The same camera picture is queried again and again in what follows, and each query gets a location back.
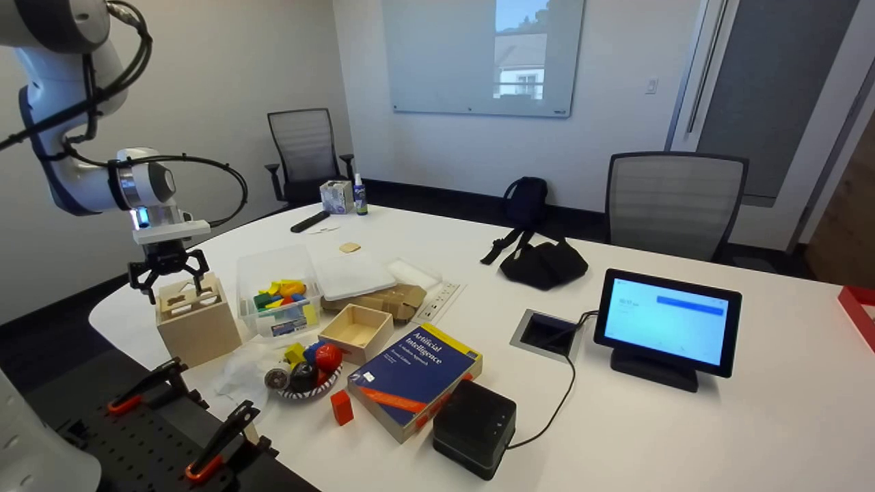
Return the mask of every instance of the book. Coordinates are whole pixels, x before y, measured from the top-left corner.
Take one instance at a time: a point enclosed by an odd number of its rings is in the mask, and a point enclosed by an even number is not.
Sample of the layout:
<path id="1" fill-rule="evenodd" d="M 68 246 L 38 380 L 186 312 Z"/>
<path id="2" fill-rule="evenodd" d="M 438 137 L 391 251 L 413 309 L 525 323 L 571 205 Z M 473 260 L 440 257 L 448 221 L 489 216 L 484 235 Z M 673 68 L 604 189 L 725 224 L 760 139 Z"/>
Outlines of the book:
<path id="1" fill-rule="evenodd" d="M 462 380 L 481 374 L 484 358 L 432 323 L 369 358 L 347 377 L 347 391 L 405 443 Z"/>

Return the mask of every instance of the black speaker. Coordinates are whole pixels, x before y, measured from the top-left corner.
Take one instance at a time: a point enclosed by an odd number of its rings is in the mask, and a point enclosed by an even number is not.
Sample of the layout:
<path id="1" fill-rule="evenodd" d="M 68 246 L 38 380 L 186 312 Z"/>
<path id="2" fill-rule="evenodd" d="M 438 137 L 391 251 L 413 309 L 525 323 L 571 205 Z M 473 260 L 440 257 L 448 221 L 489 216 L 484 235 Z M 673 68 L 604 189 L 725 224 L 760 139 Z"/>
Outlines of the black speaker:
<path id="1" fill-rule="evenodd" d="M 517 405 L 470 380 L 448 396 L 435 418 L 432 446 L 489 481 L 517 429 Z"/>

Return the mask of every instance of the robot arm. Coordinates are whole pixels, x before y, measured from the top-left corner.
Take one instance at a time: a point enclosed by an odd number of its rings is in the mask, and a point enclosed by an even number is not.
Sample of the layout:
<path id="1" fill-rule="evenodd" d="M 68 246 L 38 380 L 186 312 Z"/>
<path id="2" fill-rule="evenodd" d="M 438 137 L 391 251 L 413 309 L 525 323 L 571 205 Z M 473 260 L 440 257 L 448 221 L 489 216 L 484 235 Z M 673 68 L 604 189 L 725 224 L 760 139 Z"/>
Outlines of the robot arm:
<path id="1" fill-rule="evenodd" d="M 137 27 L 142 38 L 129 68 L 109 41 L 109 16 Z M 134 241 L 145 251 L 145 262 L 129 271 L 131 287 L 145 290 L 150 301 L 150 284 L 161 273 L 189 271 L 200 287 L 205 257 L 189 254 L 183 241 L 211 232 L 211 224 L 175 205 L 172 175 L 153 159 L 156 150 L 120 150 L 109 164 L 79 159 L 74 150 L 96 134 L 98 118 L 126 101 L 126 87 L 150 57 L 139 11 L 120 0 L 0 0 L 0 46 L 14 46 L 27 71 L 27 87 L 19 93 L 25 131 L 0 142 L 0 150 L 30 139 L 55 205 L 74 216 L 131 210 Z"/>

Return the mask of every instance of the black chair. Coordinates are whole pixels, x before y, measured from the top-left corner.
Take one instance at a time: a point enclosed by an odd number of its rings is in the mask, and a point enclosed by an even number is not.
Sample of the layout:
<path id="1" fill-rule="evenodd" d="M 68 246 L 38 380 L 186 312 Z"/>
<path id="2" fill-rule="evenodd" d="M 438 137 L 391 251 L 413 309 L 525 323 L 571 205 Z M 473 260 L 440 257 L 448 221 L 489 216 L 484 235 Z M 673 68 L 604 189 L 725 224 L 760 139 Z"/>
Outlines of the black chair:
<path id="1" fill-rule="evenodd" d="M 328 107 L 268 112 L 268 126 L 282 161 L 268 164 L 276 200 L 290 208 L 320 202 L 320 183 L 345 178 Z M 342 161 L 353 175 L 353 153 L 345 153 Z"/>
<path id="2" fill-rule="evenodd" d="M 746 159 L 618 153 L 610 159 L 610 243 L 716 260 L 741 205 Z"/>

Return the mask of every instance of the white table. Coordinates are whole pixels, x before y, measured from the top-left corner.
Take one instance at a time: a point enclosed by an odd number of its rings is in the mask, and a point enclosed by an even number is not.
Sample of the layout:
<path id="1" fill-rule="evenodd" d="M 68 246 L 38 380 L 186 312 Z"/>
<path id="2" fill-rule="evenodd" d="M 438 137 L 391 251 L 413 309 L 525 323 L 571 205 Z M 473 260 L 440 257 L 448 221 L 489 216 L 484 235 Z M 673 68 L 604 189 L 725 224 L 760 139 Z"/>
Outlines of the white table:
<path id="1" fill-rule="evenodd" d="M 298 208 L 224 232 L 202 251 L 235 295 L 235 260 L 246 251 L 301 241 L 290 224 L 317 208 Z M 331 216 L 304 238 L 309 246 L 361 243 L 380 260 L 405 260 L 462 284 L 438 325 L 484 353 L 481 385 L 517 402 L 517 440 L 552 415 L 569 366 L 511 347 L 525 309 L 577 320 L 599 306 L 607 268 L 673 276 L 744 292 L 736 374 L 703 377 L 700 394 L 675 391 L 610 369 L 610 350 L 585 342 L 571 355 L 577 388 L 552 429 L 509 451 L 498 476 L 481 481 L 440 456 L 429 426 L 396 443 L 358 402 L 355 421 L 336 426 L 328 399 L 290 405 L 268 399 L 257 429 L 279 462 L 320 489 L 872 489 L 875 487 L 875 353 L 856 333 L 839 287 L 571 241 L 588 260 L 585 279 L 552 292 L 511 284 L 479 260 L 503 227 L 372 208 L 369 216 Z M 153 309 L 129 287 L 104 298 L 90 323 L 145 366 L 167 361 Z M 238 394 L 213 394 L 227 361 L 186 377 L 219 418 Z"/>

